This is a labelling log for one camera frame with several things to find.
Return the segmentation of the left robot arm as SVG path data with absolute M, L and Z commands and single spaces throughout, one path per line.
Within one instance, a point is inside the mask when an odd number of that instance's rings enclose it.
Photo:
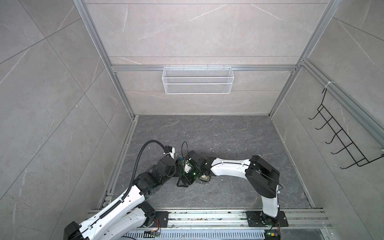
M 146 172 L 135 177 L 140 157 L 150 143 L 158 144 L 164 156 Z M 141 226 L 150 226 L 156 211 L 146 199 L 177 173 L 175 148 L 147 141 L 139 151 L 129 187 L 113 202 L 89 219 L 65 227 L 64 240 L 116 240 Z

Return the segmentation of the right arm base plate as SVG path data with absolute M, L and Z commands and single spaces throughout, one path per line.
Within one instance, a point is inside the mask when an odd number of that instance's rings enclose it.
M 284 211 L 279 211 L 276 217 L 270 217 L 263 211 L 246 211 L 249 227 L 288 227 L 288 220 Z

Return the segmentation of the metal keyring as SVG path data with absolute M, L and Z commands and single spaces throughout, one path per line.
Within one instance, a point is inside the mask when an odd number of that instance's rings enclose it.
M 202 181 L 202 182 L 207 183 L 207 182 L 209 182 L 211 180 L 211 176 L 203 174 L 203 175 L 199 176 L 199 180 Z

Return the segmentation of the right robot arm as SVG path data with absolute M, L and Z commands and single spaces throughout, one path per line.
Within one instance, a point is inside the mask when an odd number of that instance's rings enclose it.
M 213 176 L 232 176 L 246 179 L 262 197 L 265 220 L 276 220 L 279 215 L 280 172 L 263 158 L 253 155 L 246 160 L 203 158 L 194 151 L 176 160 L 178 186 L 188 187 L 196 180 L 209 182 Z

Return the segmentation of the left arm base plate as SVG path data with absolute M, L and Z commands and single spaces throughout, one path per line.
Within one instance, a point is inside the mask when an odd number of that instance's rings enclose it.
M 170 212 L 160 211 L 156 212 L 153 217 L 149 218 L 149 227 L 157 228 L 158 225 L 160 228 L 166 228 L 168 226 Z

